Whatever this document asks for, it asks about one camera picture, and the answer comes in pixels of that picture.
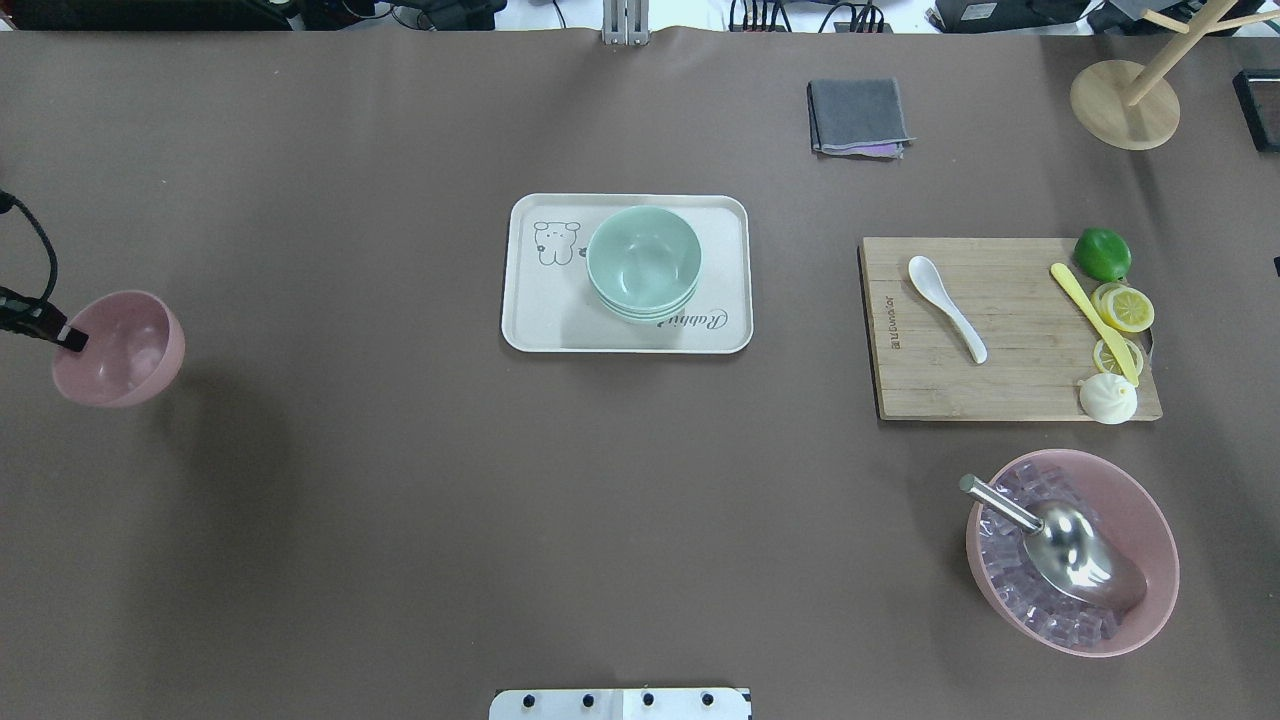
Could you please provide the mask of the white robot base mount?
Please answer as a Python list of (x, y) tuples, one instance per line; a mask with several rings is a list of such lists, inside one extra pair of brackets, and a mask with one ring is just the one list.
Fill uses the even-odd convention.
[(508, 689), (489, 719), (751, 719), (750, 691), (731, 687)]

